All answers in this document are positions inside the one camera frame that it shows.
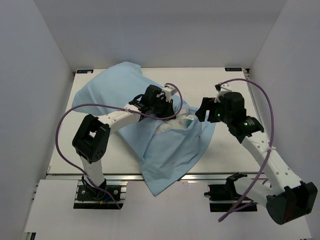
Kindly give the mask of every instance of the white tabletop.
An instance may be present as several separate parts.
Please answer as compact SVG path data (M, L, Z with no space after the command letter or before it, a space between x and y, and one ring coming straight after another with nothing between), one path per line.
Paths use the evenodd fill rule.
M104 69L94 69L93 73L75 75L67 109L73 99L88 81ZM144 76L164 85L173 83L179 87L182 97L192 107L199 107L203 97L215 97L215 85L233 78L244 78L241 71L226 72L224 68L143 68ZM234 92L240 92L245 100L247 115L257 117L248 86L245 82L230 83ZM71 112L61 126L59 146L63 154L73 163L82 167L81 160L72 146L72 140L86 114ZM108 141L107 151L102 158L105 174L140 174L138 157L116 132ZM257 172L259 165L247 150L232 136L224 123L217 123L208 149L189 173L234 173ZM54 149L49 174L77 174L79 170L67 164Z

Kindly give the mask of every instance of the purple cable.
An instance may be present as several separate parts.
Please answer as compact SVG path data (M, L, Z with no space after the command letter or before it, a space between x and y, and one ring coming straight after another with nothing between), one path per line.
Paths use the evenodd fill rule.
M182 94L179 90L179 88L177 88L176 85L172 84L172 83L166 83L165 85L170 85L172 87L174 87L177 92L179 93L179 96L180 96L180 107L178 109L178 111L172 115L172 116L168 116L168 117L154 117L154 116L150 116L150 115L147 115L147 114L144 114L142 112L139 112L139 111L134 111L134 110L130 110L130 109L124 109L124 108L121 108L121 107L116 107L116 106L109 106L109 105L104 105L104 104L98 104L98 103L85 103L85 104L80 104L80 105L77 105L77 106L74 106L72 108L70 108L68 111L66 111L62 117L60 118L60 121L56 127L56 131L55 131L55 147L56 147L56 150L58 152L58 154L60 155L60 157L65 160L68 164L70 164L71 166L75 167L76 169L80 170L88 179L89 183L94 186L96 189L106 193L109 195L109 197L112 199L112 201L114 201L114 203L116 204L116 206L121 209L121 207L119 206L119 204L117 203L117 201L114 199L114 197L110 194L110 192L108 192L107 190L105 189L102 189L100 187L98 187L97 185L95 185L91 179L89 178L88 174L86 173L85 170L83 170L81 167L75 165L74 163L72 163L71 161L69 161L64 155L63 153L61 152L60 150L60 147L59 147L59 141L58 141L58 138L59 138L59 131L60 131L60 128L61 128L61 124L63 122L63 120L65 119L65 117L73 110L77 109L77 108L81 108L81 107L85 107L85 106L96 106L96 107L103 107L103 108L109 108L109 109L115 109L115 110L119 110L119 111L128 111L130 113L135 113L135 114L140 114L144 117L147 117L147 118L151 118L151 119L156 119L156 120L169 120L171 119L172 117L175 117L178 115L178 113L181 111L182 109L182 105L183 105L183 98L182 98Z
M265 183L268 182L268 179L264 180L262 185L265 185ZM254 206L254 205L257 205L256 202L254 202L253 200L251 200L250 202L248 202L247 204L243 205L243 206L240 206L240 207L237 207L234 211L237 212L237 211L240 211L242 209L245 209L246 207L249 207L249 206Z
M269 109L270 109L270 115L271 115L271 134L270 134L270 141L269 141L269 147L271 148L272 147L272 144L274 142L274 135L275 135L275 120L274 120L274 111L272 109L272 106L271 106L271 102L270 102L270 99L266 93L266 91L257 83L251 81L251 80L247 80L245 78L234 78L234 79L230 79L230 80L227 80L227 81L224 81L224 82L221 82L219 83L219 85L223 85L223 84L226 84L226 83L230 83L230 82L234 82L234 81L244 81L244 82L247 82L247 83L250 83L250 84L253 84L255 85L257 88L259 88L265 98L266 98L266 101L269 105ZM255 183L258 181L260 175L262 174L265 166L267 165L267 162L268 162L268 159L269 159L269 156L271 154L271 150L269 149L267 152L266 152L266 156L265 156L265 159L257 173L257 175L255 176L255 178L253 179L252 183L249 185L249 187L245 190L245 192L243 193L243 195L239 198L239 200L228 210L228 212L226 212L223 216L221 216L219 219L218 219L218 222L222 222L226 217L228 217L230 214L236 212L237 210L237 207L239 206L239 204L242 203L242 201L245 199L245 197L247 196L247 194L250 192L250 190L253 188L253 186L255 185Z

